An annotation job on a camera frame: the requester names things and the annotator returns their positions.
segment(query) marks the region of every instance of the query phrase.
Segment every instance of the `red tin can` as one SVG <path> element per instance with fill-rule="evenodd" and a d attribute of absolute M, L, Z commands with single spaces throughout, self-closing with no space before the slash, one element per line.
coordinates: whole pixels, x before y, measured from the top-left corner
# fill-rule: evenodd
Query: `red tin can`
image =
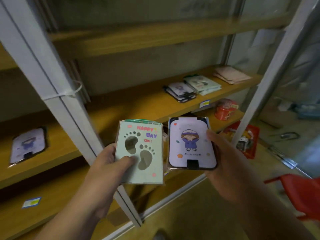
<path fill-rule="evenodd" d="M 218 120 L 227 121 L 230 116 L 238 109 L 239 105 L 230 99 L 223 99 L 221 103 L 217 106 L 214 116 Z"/>

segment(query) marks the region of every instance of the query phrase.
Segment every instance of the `left hand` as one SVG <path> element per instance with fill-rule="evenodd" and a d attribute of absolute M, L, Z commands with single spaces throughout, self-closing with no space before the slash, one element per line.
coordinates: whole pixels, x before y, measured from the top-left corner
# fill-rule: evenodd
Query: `left hand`
<path fill-rule="evenodd" d="M 134 157 L 125 156 L 114 162 L 116 144 L 110 144 L 97 156 L 87 176 L 75 195 L 90 214 L 103 218 L 108 213 L 113 195 L 126 170 L 135 163 Z"/>

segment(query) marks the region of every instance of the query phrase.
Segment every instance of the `red chair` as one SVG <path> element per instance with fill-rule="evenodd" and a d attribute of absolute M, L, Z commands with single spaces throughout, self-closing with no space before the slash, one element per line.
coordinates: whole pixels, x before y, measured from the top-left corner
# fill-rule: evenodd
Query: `red chair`
<path fill-rule="evenodd" d="M 264 181 L 265 184 L 280 180 L 294 208 L 305 215 L 298 216 L 301 221 L 320 221 L 320 177 L 305 178 L 296 174 L 285 174 Z"/>

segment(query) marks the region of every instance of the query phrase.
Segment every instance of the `red container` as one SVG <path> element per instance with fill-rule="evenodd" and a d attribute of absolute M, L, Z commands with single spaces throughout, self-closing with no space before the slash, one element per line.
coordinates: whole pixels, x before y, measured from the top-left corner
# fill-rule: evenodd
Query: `red container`
<path fill-rule="evenodd" d="M 240 125 L 240 121 L 235 122 L 234 124 L 230 125 L 226 129 L 224 129 L 223 132 L 227 133 L 230 129 L 236 130 L 236 129 L 238 129 L 239 125 Z M 250 149 L 246 150 L 245 152 L 243 152 L 241 150 L 239 150 L 239 151 L 242 152 L 246 158 L 254 159 L 254 157 L 256 156 L 256 150 L 257 150 L 260 129 L 257 126 L 253 126 L 253 125 L 249 124 L 246 128 L 246 131 L 247 130 L 250 130 L 253 134 L 253 146 Z"/>
<path fill-rule="evenodd" d="M 239 106 L 235 101 L 225 98 L 221 101 L 221 104 L 217 106 L 214 116 L 218 120 L 227 121 L 238 109 L 238 107 Z"/>

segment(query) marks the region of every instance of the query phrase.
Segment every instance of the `hand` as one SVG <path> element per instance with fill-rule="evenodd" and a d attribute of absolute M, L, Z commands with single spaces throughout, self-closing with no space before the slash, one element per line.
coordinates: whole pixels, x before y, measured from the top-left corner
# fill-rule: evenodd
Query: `hand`
<path fill-rule="evenodd" d="M 106 216 L 123 174 L 136 161 L 134 157 L 125 156 L 114 162 L 115 152 L 115 143 L 103 149 L 74 197 L 74 200 L 81 201 L 81 206 L 98 218 Z"/>
<path fill-rule="evenodd" d="M 207 137 L 217 146 L 218 166 L 205 174 L 222 197 L 235 203 L 248 189 L 252 192 L 253 188 L 261 187 L 261 179 L 238 149 L 211 130 L 207 131 Z"/>

